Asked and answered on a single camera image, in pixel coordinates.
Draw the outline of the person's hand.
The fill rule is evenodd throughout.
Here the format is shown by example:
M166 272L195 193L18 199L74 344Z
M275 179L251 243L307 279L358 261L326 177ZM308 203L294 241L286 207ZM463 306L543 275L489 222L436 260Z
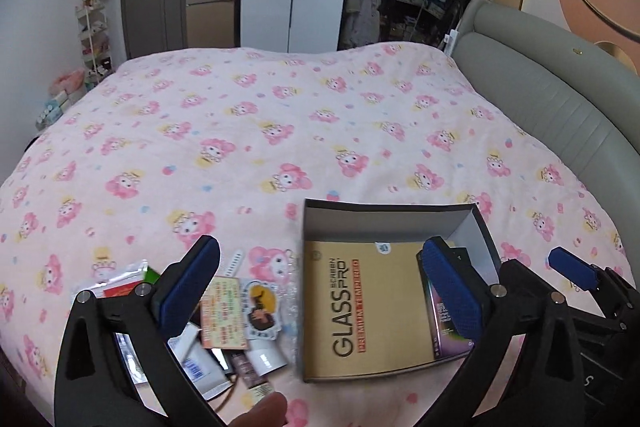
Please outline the person's hand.
M229 427L283 427L286 424L288 400L280 392L266 395L248 412L235 418Z

